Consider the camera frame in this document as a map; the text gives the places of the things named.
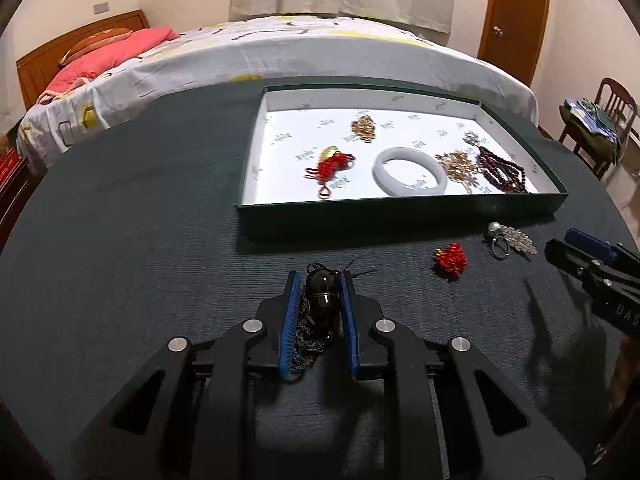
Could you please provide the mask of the brown orange pillow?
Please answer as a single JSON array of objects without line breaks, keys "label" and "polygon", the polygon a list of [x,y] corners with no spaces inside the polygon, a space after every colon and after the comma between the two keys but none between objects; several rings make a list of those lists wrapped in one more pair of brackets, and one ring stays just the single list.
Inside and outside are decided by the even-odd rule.
[{"label": "brown orange pillow", "polygon": [[87,38],[81,39],[77,44],[74,44],[58,61],[58,66],[64,67],[92,51],[128,39],[131,35],[132,30],[123,27],[96,32]]}]

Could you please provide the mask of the pink pillow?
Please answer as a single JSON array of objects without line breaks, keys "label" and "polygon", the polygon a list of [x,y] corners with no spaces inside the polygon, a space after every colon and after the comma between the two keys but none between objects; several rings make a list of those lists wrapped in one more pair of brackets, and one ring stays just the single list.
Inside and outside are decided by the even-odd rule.
[{"label": "pink pillow", "polygon": [[100,47],[66,65],[41,93],[40,102],[64,96],[123,62],[136,58],[164,41],[178,39],[180,35],[170,27],[145,28],[132,32],[126,39]]}]

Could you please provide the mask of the bed with patterned sheet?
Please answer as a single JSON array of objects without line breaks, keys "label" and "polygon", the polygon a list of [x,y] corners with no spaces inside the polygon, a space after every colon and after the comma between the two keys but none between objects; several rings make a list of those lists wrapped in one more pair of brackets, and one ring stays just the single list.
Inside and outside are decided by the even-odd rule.
[{"label": "bed with patterned sheet", "polygon": [[356,76],[426,84],[538,122],[534,92],[500,68],[408,30],[362,18],[272,16],[164,41],[64,96],[29,110],[17,151],[45,174],[89,136],[134,118],[169,93],[252,79]]}]

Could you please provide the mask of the clothes pile on chair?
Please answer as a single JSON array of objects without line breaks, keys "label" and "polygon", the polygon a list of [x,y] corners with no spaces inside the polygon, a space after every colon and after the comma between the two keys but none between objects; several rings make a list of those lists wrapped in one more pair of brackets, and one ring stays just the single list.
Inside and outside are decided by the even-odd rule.
[{"label": "clothes pile on chair", "polygon": [[561,117],[576,126],[601,157],[616,164],[620,158],[622,144],[614,130],[612,120],[604,110],[586,99],[566,99],[560,106]]}]

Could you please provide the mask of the wooden headboard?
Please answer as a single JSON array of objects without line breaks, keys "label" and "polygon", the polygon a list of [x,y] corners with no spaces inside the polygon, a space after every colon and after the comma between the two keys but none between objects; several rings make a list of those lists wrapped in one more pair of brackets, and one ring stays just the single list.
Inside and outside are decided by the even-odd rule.
[{"label": "wooden headboard", "polygon": [[110,16],[66,32],[19,58],[16,70],[26,110],[36,104],[38,96],[60,71],[58,61],[71,47],[97,32],[119,27],[139,30],[148,28],[149,22],[140,9]]}]

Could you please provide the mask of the silver crystal leaf brooch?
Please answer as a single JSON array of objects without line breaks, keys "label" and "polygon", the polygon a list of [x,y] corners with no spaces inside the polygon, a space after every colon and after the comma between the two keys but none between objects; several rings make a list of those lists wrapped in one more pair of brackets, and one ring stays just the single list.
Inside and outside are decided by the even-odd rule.
[{"label": "silver crystal leaf brooch", "polygon": [[523,231],[511,228],[510,226],[502,226],[500,234],[504,237],[509,247],[525,258],[536,256],[538,249],[532,239]]}]

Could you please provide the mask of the wooden chair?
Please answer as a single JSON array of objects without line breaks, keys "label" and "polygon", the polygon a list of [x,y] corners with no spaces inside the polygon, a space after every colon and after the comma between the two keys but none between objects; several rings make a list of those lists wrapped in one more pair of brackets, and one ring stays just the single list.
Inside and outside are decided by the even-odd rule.
[{"label": "wooden chair", "polygon": [[611,166],[622,162],[638,111],[622,84],[603,78],[593,100],[566,99],[559,106],[564,124],[559,142],[570,138],[573,153],[601,180]]}]

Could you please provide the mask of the green tray with white lining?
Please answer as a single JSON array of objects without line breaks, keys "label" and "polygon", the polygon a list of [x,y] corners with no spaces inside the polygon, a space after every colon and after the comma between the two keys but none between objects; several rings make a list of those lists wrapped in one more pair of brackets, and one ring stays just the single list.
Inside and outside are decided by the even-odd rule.
[{"label": "green tray with white lining", "polygon": [[379,84],[270,84],[246,155],[241,231],[349,238],[466,230],[552,216],[567,189],[528,123],[483,102]]}]

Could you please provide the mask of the red knot tassel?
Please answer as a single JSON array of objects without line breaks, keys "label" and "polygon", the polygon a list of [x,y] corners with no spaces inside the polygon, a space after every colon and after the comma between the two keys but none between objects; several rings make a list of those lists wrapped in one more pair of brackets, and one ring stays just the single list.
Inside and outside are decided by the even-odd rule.
[{"label": "red knot tassel", "polygon": [[436,272],[449,281],[457,281],[469,264],[469,259],[459,243],[450,243],[434,251]]}]

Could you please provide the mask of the dark wooden nightstand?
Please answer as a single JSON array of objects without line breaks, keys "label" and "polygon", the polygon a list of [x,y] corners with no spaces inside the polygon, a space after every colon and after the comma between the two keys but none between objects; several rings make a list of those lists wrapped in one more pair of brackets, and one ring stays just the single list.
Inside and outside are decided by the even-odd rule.
[{"label": "dark wooden nightstand", "polygon": [[5,134],[1,136],[0,249],[16,225],[40,179],[32,174],[23,157]]}]

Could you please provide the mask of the small silver crystal brooch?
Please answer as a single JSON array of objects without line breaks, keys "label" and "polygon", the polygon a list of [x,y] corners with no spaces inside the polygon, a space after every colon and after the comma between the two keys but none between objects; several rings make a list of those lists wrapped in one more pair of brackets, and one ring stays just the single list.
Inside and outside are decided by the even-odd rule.
[{"label": "small silver crystal brooch", "polygon": [[475,146],[476,148],[480,147],[480,138],[473,131],[466,132],[464,134],[463,140],[466,144],[470,144],[472,146]]}]

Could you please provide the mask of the brown wooden door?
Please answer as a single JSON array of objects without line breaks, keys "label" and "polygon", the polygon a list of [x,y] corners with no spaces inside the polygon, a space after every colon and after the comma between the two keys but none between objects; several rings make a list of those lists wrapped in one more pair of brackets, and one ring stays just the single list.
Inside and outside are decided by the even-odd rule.
[{"label": "brown wooden door", "polygon": [[478,58],[528,86],[546,32],[550,0],[488,0]]}]

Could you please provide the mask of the wall outlet plate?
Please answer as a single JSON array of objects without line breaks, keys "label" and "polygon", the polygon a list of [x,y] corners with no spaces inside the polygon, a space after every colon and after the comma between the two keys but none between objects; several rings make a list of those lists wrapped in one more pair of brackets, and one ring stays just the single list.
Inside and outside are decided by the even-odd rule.
[{"label": "wall outlet plate", "polygon": [[107,13],[110,10],[110,4],[105,1],[97,3],[93,6],[93,13],[96,15]]}]

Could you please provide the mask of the white jade bangle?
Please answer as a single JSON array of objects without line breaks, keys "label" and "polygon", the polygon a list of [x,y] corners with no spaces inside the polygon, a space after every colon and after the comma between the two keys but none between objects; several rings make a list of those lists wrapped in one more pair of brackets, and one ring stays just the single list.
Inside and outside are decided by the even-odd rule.
[{"label": "white jade bangle", "polygon": [[372,176],[389,196],[444,195],[448,177],[433,157],[414,148],[388,148],[375,159]]}]

